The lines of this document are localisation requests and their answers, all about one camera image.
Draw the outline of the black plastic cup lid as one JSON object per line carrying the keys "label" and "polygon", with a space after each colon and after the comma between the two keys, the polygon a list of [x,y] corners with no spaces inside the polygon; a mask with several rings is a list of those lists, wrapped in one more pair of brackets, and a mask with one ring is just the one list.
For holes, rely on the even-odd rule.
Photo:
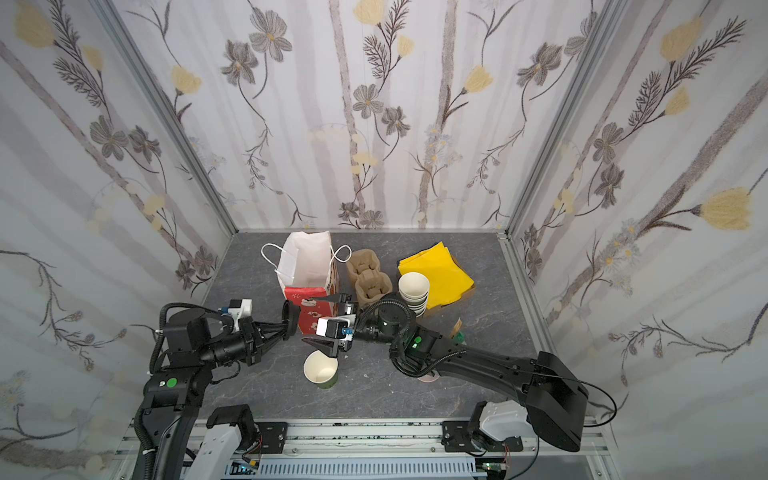
{"label": "black plastic cup lid", "polygon": [[284,327],[282,338],[284,340],[288,340],[296,333],[298,329],[300,314],[301,308],[298,305],[294,304],[290,300],[284,301],[281,313],[282,325]]}

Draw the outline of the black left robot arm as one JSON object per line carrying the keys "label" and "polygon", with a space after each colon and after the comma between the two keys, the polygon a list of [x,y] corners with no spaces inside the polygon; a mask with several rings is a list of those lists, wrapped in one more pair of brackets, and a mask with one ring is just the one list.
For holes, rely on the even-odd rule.
{"label": "black left robot arm", "polygon": [[187,444],[213,371],[252,366],[279,341],[296,333],[300,308],[283,302],[278,323],[259,322],[234,307],[220,311],[171,302],[159,313],[150,378],[134,415],[140,443],[134,479],[178,479]]}

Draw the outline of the green paper coffee cup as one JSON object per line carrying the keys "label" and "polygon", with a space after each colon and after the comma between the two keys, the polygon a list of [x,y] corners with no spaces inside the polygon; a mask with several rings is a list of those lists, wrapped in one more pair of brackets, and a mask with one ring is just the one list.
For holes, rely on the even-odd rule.
{"label": "green paper coffee cup", "polygon": [[321,389],[332,388],[338,381],[339,362],[336,358],[314,351],[303,364],[304,377]]}

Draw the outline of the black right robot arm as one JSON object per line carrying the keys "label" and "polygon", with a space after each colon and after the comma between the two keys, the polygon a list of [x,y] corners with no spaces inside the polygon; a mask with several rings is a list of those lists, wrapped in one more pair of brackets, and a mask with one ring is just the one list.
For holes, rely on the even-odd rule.
{"label": "black right robot arm", "polygon": [[401,374],[436,373],[503,394],[526,410],[525,420],[541,440],[567,452],[580,450],[589,394],[556,355],[516,357],[461,344],[421,324],[396,294],[366,308],[348,294],[316,300],[342,306],[340,316],[318,319],[315,333],[302,339],[326,357],[338,357],[355,340],[386,344]]}

